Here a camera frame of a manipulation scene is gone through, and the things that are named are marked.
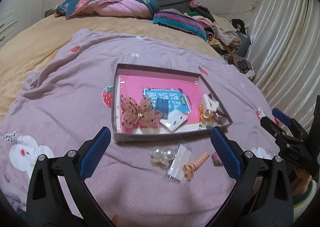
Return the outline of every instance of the butterfly hair clip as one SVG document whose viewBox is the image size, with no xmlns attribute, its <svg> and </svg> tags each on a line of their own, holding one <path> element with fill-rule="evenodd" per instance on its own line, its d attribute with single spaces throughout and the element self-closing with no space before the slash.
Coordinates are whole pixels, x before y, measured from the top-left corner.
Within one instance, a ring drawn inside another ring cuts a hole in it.
<svg viewBox="0 0 320 227">
<path fill-rule="evenodd" d="M 151 99 L 145 96 L 138 105 L 133 98 L 121 95 L 121 108 L 121 125 L 129 129 L 138 124 L 142 128 L 155 128 L 162 118 L 160 111 L 153 110 Z"/>
</svg>

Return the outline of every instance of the drawer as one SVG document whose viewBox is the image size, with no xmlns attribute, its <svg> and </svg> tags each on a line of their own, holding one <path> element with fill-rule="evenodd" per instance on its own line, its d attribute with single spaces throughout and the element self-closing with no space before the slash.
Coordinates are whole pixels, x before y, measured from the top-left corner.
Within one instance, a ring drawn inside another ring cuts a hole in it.
<svg viewBox="0 0 320 227">
<path fill-rule="evenodd" d="M 16 3 L 15 0 L 1 0 L 0 2 L 0 17 L 2 17 L 2 14 L 7 12 L 8 10 L 14 9 Z"/>
<path fill-rule="evenodd" d="M 3 33 L 1 33 L 1 35 L 0 35 L 0 48 L 2 48 L 4 44 L 6 44 L 9 40 L 11 40 L 12 38 L 14 38 L 17 35 L 17 32 L 15 31 L 14 24 L 12 24 Z"/>
<path fill-rule="evenodd" d="M 1 13 L 0 14 L 0 33 L 1 31 L 9 27 L 10 24 L 12 24 L 13 22 L 15 22 L 14 8 L 7 10 L 4 13 Z"/>
</svg>

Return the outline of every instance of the striped towel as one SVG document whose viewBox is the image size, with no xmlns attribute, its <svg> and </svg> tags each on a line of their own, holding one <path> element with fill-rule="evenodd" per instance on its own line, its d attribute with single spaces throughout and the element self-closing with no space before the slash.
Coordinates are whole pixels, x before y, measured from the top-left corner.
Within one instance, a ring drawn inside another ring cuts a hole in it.
<svg viewBox="0 0 320 227">
<path fill-rule="evenodd" d="M 168 27 L 173 27 L 185 32 L 189 32 L 207 41 L 207 36 L 201 23 L 185 16 L 175 9 L 161 10 L 160 12 L 155 14 L 153 23 L 159 23 Z"/>
</svg>

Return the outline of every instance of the pink quilt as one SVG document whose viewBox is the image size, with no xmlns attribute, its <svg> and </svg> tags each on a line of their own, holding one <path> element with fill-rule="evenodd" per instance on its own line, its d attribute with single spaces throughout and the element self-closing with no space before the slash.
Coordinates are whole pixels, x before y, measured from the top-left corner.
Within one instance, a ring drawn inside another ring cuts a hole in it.
<svg viewBox="0 0 320 227">
<path fill-rule="evenodd" d="M 136 0 L 97 0 L 96 3 L 90 4 L 87 8 L 78 13 L 100 16 L 124 16 L 140 17 L 144 19 L 152 18 L 148 7 Z"/>
</svg>

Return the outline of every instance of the blue gripper pad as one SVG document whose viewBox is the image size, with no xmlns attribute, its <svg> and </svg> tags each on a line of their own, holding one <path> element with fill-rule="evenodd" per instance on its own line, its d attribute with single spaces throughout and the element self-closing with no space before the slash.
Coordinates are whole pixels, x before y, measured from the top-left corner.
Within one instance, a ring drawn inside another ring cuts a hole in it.
<svg viewBox="0 0 320 227">
<path fill-rule="evenodd" d="M 111 141 L 111 132 L 108 128 L 100 134 L 87 154 L 83 157 L 80 164 L 80 177 L 85 180 L 92 177 L 103 154 L 108 148 Z"/>
<path fill-rule="evenodd" d="M 228 175 L 238 182 L 241 178 L 241 163 L 225 140 L 227 137 L 224 137 L 225 136 L 220 133 L 217 127 L 214 127 L 211 130 L 210 139 L 214 149 L 221 159 Z"/>
<path fill-rule="evenodd" d="M 291 118 L 281 112 L 279 109 L 274 108 L 272 110 L 272 115 L 276 117 L 280 122 L 282 122 L 285 126 L 291 125 Z"/>
</svg>

